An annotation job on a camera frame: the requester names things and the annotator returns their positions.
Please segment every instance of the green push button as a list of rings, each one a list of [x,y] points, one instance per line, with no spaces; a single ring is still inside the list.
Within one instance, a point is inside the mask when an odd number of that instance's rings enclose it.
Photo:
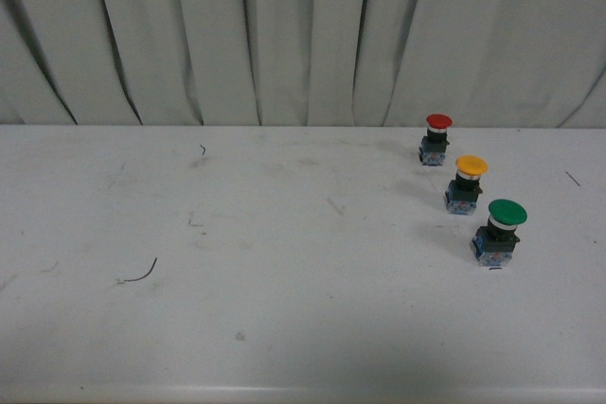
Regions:
[[[507,199],[497,199],[489,204],[492,217],[507,226],[522,224],[528,219],[528,213],[522,205]]]

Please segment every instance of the black wire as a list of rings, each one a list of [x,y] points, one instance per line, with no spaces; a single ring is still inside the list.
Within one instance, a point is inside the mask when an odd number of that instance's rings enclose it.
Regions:
[[[143,278],[147,278],[150,273],[153,271],[153,267],[155,267],[155,262],[158,260],[158,258],[155,258],[153,260],[153,263],[151,264],[151,268],[150,271],[145,273],[143,276],[141,276],[140,278],[136,278],[136,279],[123,279],[122,282],[123,283],[133,283],[134,281],[141,281]]]

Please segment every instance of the wire scrap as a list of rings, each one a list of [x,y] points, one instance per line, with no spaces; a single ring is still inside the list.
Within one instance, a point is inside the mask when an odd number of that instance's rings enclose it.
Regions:
[[[158,260],[158,258],[155,258],[155,259],[153,260],[153,263],[151,264],[150,271],[149,271],[149,272],[147,272],[147,273],[145,273],[145,274],[144,274],[143,276],[141,276],[140,278],[136,278],[136,279],[121,279],[121,278],[118,278],[118,279],[117,279],[117,283],[118,283],[118,284],[124,284],[124,283],[133,283],[134,281],[141,281],[142,279],[147,278],[147,277],[148,277],[148,276],[149,276],[149,275],[150,275],[150,274],[153,272],[153,268],[155,267],[155,263],[156,263],[156,261],[157,261],[157,260]]]

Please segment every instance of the curtain fold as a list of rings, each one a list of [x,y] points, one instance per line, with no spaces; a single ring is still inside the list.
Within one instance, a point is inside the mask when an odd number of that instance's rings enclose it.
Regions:
[[[313,0],[246,0],[263,125],[307,124]]]
[[[367,0],[353,93],[358,126],[381,127],[385,120],[416,5],[417,0]]]
[[[0,0],[0,122],[606,127],[606,0]]]
[[[258,125],[243,0],[181,0],[205,125]]]
[[[353,77],[363,0],[313,0],[308,125],[353,125]]]
[[[57,91],[81,124],[136,125],[102,0],[21,0]]]
[[[180,0],[104,0],[126,86],[145,125],[200,125],[186,93],[187,39]]]

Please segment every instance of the scratch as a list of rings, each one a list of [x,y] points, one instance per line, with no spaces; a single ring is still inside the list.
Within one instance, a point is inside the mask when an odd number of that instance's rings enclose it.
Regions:
[[[15,280],[16,277],[17,277],[17,274],[14,274],[9,279],[5,279],[2,283],[0,283],[0,292],[2,290],[6,289],[9,286],[9,284]]]
[[[570,177],[570,178],[572,179],[572,181],[573,181],[575,184],[577,184],[577,186],[578,186],[578,187],[580,187],[580,183],[579,183],[579,182],[577,182],[577,179],[575,179],[575,178],[574,178],[572,175],[570,175],[570,172],[568,172],[567,170],[565,170],[564,172],[566,172],[566,175],[567,175],[568,177]]]
[[[59,265],[59,261],[55,262],[55,264],[50,269],[40,270],[40,273],[50,273],[50,272],[54,271],[58,265]]]
[[[334,203],[331,198],[327,198],[326,202],[328,202],[330,204],[330,206],[332,208],[334,208],[339,215],[341,215],[342,217],[345,215],[345,206],[344,205],[341,207],[337,206],[337,204]]]
[[[153,272],[153,268],[155,267],[155,263],[157,262],[158,258],[155,258],[153,260],[153,263],[151,264],[151,268],[150,271],[145,273],[143,276],[141,276],[140,278],[136,278],[136,279],[121,279],[118,278],[116,281],[118,284],[124,284],[124,283],[133,283],[134,281],[141,281],[143,278],[147,278],[152,272]]]
[[[204,226],[204,224],[199,220],[198,214],[196,212],[191,212],[191,214],[189,214],[189,225],[191,227],[203,227]]]

